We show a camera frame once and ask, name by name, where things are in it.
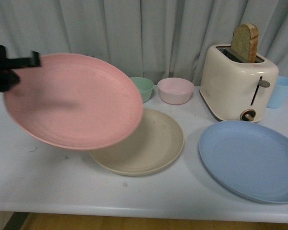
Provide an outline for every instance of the beige plate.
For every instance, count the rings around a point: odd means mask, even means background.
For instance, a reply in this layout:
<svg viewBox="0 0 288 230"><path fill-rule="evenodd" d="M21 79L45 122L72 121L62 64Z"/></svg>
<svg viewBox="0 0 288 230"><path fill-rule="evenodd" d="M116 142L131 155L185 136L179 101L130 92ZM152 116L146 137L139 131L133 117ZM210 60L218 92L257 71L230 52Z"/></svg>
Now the beige plate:
<svg viewBox="0 0 288 230"><path fill-rule="evenodd" d="M90 153L98 164L111 172L141 176L169 166L180 154L183 144L183 131L173 118L145 109L139 126L128 138Z"/></svg>

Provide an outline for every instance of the gray curtain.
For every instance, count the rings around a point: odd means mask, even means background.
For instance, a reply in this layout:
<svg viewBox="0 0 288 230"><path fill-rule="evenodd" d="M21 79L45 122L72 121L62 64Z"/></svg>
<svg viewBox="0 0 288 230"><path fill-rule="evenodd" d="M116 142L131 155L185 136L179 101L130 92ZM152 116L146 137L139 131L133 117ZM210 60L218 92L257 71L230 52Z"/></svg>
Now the gray curtain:
<svg viewBox="0 0 288 230"><path fill-rule="evenodd" d="M258 53L288 77L288 0L0 0L9 57L79 53L154 83L199 85L206 52L236 26L259 29Z"/></svg>

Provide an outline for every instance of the white table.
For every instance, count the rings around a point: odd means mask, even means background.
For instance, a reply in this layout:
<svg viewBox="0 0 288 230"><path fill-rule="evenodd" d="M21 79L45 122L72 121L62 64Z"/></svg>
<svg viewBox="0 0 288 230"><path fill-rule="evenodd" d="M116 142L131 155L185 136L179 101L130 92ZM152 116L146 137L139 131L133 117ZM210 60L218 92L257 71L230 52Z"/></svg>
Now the white table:
<svg viewBox="0 0 288 230"><path fill-rule="evenodd" d="M185 146L165 170L128 177L102 168L87 151L56 148L29 136L9 117L0 93L0 211L288 223L288 204L241 198L204 168L198 140L217 120L199 87L183 105L164 103L155 87L144 106L176 119ZM288 98L278 109L267 108L259 124L288 137Z"/></svg>

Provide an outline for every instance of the pink plate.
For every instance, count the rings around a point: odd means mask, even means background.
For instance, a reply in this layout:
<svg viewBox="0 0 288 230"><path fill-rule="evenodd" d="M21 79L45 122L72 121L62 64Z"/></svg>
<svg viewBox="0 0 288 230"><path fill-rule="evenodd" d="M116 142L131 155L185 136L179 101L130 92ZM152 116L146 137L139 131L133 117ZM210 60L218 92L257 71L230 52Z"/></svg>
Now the pink plate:
<svg viewBox="0 0 288 230"><path fill-rule="evenodd" d="M79 54L41 57L18 69L21 83L4 94L12 118L31 136L66 149L95 150L129 136L143 115L141 95L116 67Z"/></svg>

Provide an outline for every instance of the bread slice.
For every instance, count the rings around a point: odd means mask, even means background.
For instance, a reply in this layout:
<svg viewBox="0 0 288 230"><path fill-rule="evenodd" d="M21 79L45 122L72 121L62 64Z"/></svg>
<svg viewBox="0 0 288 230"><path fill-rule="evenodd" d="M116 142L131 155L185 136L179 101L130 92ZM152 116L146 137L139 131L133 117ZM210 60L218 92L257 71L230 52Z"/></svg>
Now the bread slice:
<svg viewBox="0 0 288 230"><path fill-rule="evenodd" d="M259 31L254 24L241 24L234 31L231 48L246 61L254 63L257 54L258 35Z"/></svg>

